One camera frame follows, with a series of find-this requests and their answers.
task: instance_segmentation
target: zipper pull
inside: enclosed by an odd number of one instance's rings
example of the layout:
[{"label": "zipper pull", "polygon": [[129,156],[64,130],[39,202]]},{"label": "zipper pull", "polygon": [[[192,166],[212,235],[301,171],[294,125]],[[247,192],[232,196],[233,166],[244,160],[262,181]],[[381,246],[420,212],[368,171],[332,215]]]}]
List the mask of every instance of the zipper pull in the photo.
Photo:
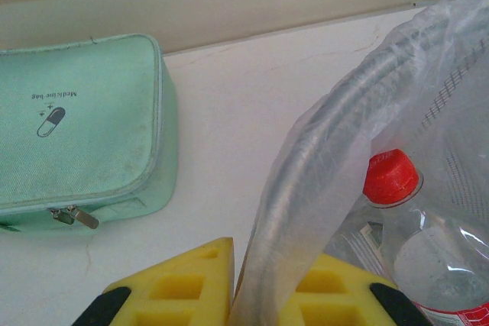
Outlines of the zipper pull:
[{"label": "zipper pull", "polygon": [[91,229],[96,229],[99,226],[97,218],[85,213],[83,210],[78,209],[75,205],[70,205],[66,208],[68,215],[73,219],[79,221],[81,224]]},{"label": "zipper pull", "polygon": [[51,209],[50,211],[53,218],[61,223],[71,225],[75,222],[75,218],[73,218],[70,213],[66,213],[62,209]]}]

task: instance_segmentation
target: clear plastic bag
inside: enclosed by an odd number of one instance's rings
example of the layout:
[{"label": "clear plastic bag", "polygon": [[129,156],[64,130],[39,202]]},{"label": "clear plastic bag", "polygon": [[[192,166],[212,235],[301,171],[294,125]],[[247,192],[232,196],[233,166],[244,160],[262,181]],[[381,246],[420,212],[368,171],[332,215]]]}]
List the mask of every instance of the clear plastic bag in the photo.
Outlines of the clear plastic bag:
[{"label": "clear plastic bag", "polygon": [[489,0],[442,0],[295,123],[261,197],[230,325],[276,324],[383,150],[402,148],[427,190],[489,223],[488,42]]}]

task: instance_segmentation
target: yellow foam block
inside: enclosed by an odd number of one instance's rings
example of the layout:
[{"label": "yellow foam block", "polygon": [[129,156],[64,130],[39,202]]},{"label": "yellow foam block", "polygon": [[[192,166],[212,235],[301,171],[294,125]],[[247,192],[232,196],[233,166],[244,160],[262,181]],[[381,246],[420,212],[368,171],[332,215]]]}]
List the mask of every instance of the yellow foam block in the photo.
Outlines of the yellow foam block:
[{"label": "yellow foam block", "polygon": [[396,326],[371,293],[385,278],[321,255],[280,312],[279,326]]},{"label": "yellow foam block", "polygon": [[220,238],[111,284],[131,294],[111,326],[224,326],[234,286],[232,238]]}]

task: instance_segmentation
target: white table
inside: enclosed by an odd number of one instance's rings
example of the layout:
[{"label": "white table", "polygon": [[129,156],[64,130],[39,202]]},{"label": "white table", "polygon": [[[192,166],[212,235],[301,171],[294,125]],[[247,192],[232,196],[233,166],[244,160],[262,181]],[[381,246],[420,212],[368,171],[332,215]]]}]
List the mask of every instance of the white table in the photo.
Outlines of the white table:
[{"label": "white table", "polygon": [[418,11],[166,56],[180,119],[170,203],[83,237],[0,234],[0,325],[70,325],[109,283],[217,237],[235,239],[237,277],[270,165],[293,122]]}]

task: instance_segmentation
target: red bottle cap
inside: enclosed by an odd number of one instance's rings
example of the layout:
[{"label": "red bottle cap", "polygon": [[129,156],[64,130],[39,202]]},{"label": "red bottle cap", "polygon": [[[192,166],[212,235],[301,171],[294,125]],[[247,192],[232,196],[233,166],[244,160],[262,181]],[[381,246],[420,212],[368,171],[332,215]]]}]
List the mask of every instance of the red bottle cap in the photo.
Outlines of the red bottle cap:
[{"label": "red bottle cap", "polygon": [[419,175],[410,158],[399,149],[373,156],[368,164],[364,194],[376,204],[393,204],[418,186]]}]

